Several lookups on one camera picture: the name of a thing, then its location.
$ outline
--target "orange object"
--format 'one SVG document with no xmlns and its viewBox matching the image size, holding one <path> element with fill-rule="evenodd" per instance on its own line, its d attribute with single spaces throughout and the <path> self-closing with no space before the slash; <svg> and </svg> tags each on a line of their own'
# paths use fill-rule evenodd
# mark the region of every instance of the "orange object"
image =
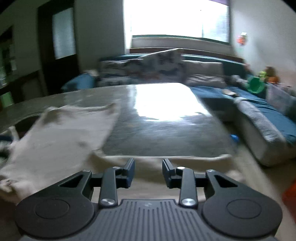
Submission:
<svg viewBox="0 0 296 241">
<path fill-rule="evenodd" d="M 283 203 L 287 206 L 296 222 L 296 180 L 282 195 Z"/>
<path fill-rule="evenodd" d="M 268 82 L 272 83 L 272 84 L 278 84 L 279 83 L 279 78 L 277 76 L 276 77 L 269 77 Z"/>
<path fill-rule="evenodd" d="M 246 39 L 244 37 L 239 37 L 237 39 L 237 42 L 240 44 L 240 45 L 245 45 L 246 44 Z"/>
</svg>

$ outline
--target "round pad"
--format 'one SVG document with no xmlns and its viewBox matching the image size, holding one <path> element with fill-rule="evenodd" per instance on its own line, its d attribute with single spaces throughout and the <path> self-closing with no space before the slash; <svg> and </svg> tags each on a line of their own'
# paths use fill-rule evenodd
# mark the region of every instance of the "round pad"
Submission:
<svg viewBox="0 0 296 241">
<path fill-rule="evenodd" d="M 41 218 L 54 219 L 69 211 L 69 204 L 60 199 L 48 199 L 36 205 L 35 212 Z"/>
<path fill-rule="evenodd" d="M 260 215 L 261 206 L 254 201 L 239 199 L 230 202 L 227 205 L 227 210 L 232 216 L 237 218 L 250 219 Z"/>
<path fill-rule="evenodd" d="M 84 196 L 28 197 L 16 207 L 15 222 L 24 233 L 43 239 L 76 233 L 93 218 L 94 207 Z"/>
<path fill-rule="evenodd" d="M 245 239 L 271 235 L 282 219 L 280 206 L 263 195 L 240 199 L 214 195 L 205 202 L 202 215 L 220 233 Z"/>
</svg>

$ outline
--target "green toy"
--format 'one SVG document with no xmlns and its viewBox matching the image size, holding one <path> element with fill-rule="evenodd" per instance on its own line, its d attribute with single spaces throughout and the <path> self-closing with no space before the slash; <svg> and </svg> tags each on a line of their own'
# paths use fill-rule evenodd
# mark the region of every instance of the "green toy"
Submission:
<svg viewBox="0 0 296 241">
<path fill-rule="evenodd" d="M 265 89 L 265 83 L 259 77 L 252 76 L 248 79 L 247 89 L 252 94 L 259 94 Z"/>
<path fill-rule="evenodd" d="M 260 71 L 258 76 L 262 82 L 265 82 L 265 79 L 267 78 L 267 73 L 265 71 Z"/>
</svg>

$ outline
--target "green bucket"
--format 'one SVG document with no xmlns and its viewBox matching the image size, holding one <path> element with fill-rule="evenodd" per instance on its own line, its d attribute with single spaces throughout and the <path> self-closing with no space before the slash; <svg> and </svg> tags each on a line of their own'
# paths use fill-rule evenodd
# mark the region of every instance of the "green bucket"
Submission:
<svg viewBox="0 0 296 241">
<path fill-rule="evenodd" d="M 248 79 L 248 91 L 253 94 L 259 94 L 265 89 L 265 83 L 259 77 L 250 77 Z"/>
</svg>

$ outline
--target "door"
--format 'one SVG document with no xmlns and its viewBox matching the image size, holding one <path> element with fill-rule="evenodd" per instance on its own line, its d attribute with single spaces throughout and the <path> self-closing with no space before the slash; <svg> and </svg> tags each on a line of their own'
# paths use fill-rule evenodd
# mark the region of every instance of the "door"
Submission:
<svg viewBox="0 0 296 241">
<path fill-rule="evenodd" d="M 79 75 L 74 0 L 51 0 L 38 8 L 38 43 L 48 93 L 61 93 Z"/>
</svg>

